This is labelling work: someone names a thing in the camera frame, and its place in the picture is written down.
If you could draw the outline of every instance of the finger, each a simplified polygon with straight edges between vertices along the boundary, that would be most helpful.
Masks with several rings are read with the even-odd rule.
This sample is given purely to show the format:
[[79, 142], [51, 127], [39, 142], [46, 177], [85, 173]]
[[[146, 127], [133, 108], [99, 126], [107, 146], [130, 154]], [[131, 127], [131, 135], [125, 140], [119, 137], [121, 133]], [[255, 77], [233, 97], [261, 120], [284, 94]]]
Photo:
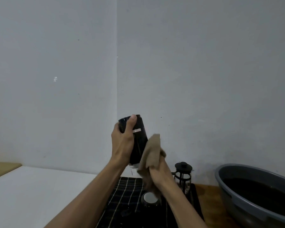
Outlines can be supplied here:
[[114, 132], [114, 133], [121, 133], [120, 130], [119, 130], [118, 125], [119, 125], [119, 122], [117, 122], [117, 123], [114, 125], [114, 129], [113, 129], [113, 132]]
[[125, 133], [132, 133], [133, 127], [135, 126], [137, 121], [137, 116], [132, 114], [131, 117], [127, 121], [127, 125], [125, 127]]

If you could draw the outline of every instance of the right hand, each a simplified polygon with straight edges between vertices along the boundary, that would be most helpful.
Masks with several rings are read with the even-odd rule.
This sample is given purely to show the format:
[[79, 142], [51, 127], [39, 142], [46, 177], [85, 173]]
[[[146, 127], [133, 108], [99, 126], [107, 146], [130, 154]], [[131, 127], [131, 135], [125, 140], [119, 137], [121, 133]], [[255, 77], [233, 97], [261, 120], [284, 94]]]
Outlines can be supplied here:
[[165, 158], [160, 156], [159, 165], [157, 168], [149, 167], [151, 178], [159, 190], [162, 189], [165, 183], [174, 182], [171, 170], [169, 169]]

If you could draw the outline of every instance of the gray basin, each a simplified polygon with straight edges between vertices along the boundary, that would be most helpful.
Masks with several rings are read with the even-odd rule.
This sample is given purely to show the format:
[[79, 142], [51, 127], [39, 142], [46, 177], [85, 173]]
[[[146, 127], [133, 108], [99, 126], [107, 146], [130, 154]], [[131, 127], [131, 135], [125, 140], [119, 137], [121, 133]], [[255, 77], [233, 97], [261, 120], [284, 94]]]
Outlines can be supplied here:
[[256, 205], [231, 190], [225, 183], [227, 179], [245, 179], [275, 188], [285, 194], [285, 177], [263, 169], [226, 164], [216, 169], [215, 178], [221, 189], [226, 210], [246, 228], [285, 228], [285, 216]]

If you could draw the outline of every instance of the dish towel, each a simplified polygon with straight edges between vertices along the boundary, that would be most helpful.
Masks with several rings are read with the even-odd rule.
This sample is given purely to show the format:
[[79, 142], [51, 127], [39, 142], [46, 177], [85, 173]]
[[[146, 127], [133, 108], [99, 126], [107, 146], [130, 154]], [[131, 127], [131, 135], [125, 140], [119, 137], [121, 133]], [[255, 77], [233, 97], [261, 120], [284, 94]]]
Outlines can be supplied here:
[[158, 167], [160, 155], [166, 157], [165, 151], [160, 147], [160, 135], [153, 134], [146, 143], [145, 149], [142, 153], [137, 172], [143, 178], [144, 188], [148, 192], [152, 192], [160, 200], [161, 192], [152, 181], [149, 167]]

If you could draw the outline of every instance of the french press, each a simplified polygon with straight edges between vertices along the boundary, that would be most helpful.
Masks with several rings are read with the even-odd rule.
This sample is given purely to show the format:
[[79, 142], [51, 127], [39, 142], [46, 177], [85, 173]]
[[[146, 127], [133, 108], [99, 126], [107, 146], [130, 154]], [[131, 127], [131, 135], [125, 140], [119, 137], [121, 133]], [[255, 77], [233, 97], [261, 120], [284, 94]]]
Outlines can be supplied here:
[[175, 168], [174, 180], [186, 195], [190, 192], [192, 166], [186, 162], [179, 162], [175, 164]]

